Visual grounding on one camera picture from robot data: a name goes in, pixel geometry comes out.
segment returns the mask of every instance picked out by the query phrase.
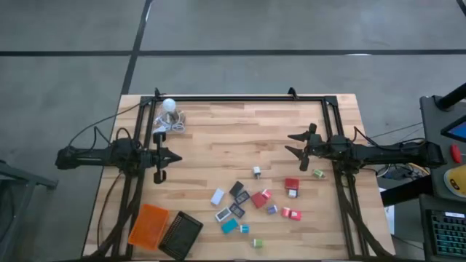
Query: gray floor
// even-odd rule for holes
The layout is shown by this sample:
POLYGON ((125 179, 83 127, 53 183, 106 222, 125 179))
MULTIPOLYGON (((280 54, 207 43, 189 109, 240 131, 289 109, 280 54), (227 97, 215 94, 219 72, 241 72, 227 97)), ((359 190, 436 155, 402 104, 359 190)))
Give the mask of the gray floor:
MULTIPOLYGON (((0 51, 129 50, 143 3, 0 0, 0 51)), ((455 0, 154 0, 147 21, 141 49, 466 47, 466 17, 455 0)), ((60 171, 55 156, 85 125, 115 112, 128 61, 0 57, 0 159, 60 180, 57 191, 36 191, 17 261, 80 256, 100 169, 60 171)), ((140 57, 130 93, 152 93, 155 87, 189 94, 284 93, 289 87, 300 93, 353 92, 366 132, 375 135, 420 122, 419 97, 462 84, 464 68, 464 55, 140 57)), ((104 134, 111 125, 100 126, 104 134)), ((409 133, 378 141, 396 142, 409 133)), ((420 135, 422 130, 412 137, 420 135)), ((88 132, 76 145, 91 141, 88 132)), ((419 217, 407 219, 409 225, 419 217)), ((401 256, 422 258, 421 250, 394 242, 401 256)))

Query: black mesh basket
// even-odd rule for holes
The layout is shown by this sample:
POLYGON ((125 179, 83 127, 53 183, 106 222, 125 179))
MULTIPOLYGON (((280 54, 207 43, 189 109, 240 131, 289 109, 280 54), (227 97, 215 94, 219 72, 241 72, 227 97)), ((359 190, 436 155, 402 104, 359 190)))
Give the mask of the black mesh basket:
POLYGON ((177 261, 184 260, 203 226, 180 211, 160 242, 159 249, 177 261))

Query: computer monitor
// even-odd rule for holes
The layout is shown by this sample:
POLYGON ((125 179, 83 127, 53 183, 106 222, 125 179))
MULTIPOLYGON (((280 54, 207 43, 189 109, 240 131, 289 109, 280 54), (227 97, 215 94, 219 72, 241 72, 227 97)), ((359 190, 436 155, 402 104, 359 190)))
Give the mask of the computer monitor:
POLYGON ((441 130, 446 137, 466 142, 466 115, 441 130))

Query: orange plastic lid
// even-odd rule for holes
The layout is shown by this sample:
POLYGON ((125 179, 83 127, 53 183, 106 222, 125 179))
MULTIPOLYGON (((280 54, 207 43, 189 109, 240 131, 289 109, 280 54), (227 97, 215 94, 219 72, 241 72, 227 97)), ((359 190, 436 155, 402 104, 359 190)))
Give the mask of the orange plastic lid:
POLYGON ((144 204, 139 211, 128 242, 148 250, 157 250, 167 219, 168 210, 144 204))

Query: wooden table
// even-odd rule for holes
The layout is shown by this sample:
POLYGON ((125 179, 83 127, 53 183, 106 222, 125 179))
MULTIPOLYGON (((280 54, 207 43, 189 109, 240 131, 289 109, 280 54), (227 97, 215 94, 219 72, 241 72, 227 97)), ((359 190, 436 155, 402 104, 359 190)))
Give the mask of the wooden table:
MULTIPOLYGON (((344 132, 347 137, 352 137, 353 126, 363 130, 356 97, 353 94, 337 97, 344 132)), ((139 103, 139 100, 140 95, 123 96, 119 111, 139 103)), ((303 143, 291 140, 287 135, 302 133, 311 122, 317 124, 317 133, 326 140, 319 102, 182 102, 178 103, 178 108, 186 115, 186 133, 167 135, 164 146, 181 155, 183 160, 165 169, 167 180, 160 185, 153 183, 154 169, 146 171, 141 204, 156 205, 169 210, 169 222, 182 210, 204 223, 204 228, 186 259, 348 257, 330 161, 312 157, 309 171, 301 172, 298 159, 284 148, 285 145, 304 147, 303 143), (261 168, 260 180, 253 177, 254 166, 261 168), (313 169, 323 170, 326 178, 319 180, 311 176, 313 169), (287 197, 283 187, 285 178, 300 179, 299 198, 287 197), (233 202, 228 191, 236 181, 243 183, 245 190, 251 195, 269 189, 272 198, 267 204, 300 210, 301 221, 292 221, 280 214, 268 215, 264 208, 257 210, 251 201, 247 201, 241 205, 246 214, 238 221, 249 224, 250 233, 241 234, 235 231, 223 234, 221 224, 214 215, 233 202), (215 207, 210 203, 210 198, 217 188, 221 188, 226 194, 220 205, 215 207), (250 241, 254 238, 264 240, 262 249, 250 246, 250 241)), ((119 127, 126 127, 133 133, 136 116, 137 108, 118 116, 114 133, 119 127)), ((333 130, 336 130, 333 119, 332 125, 333 130)), ((359 137, 356 143, 365 141, 359 137)), ((98 217, 105 195, 117 175, 116 168, 105 168, 103 171, 83 255, 90 254, 97 247, 98 217)), ((357 175, 356 187, 363 220, 382 246, 394 253, 374 173, 361 170, 357 175)), ((117 183, 109 197, 100 239, 104 239, 114 226, 122 188, 123 179, 117 183)), ((352 232, 355 245, 358 246, 354 228, 352 232)), ((125 240, 122 240, 123 251, 125 240)), ((149 251, 135 247, 133 259, 157 260, 170 257, 159 250, 149 251)))

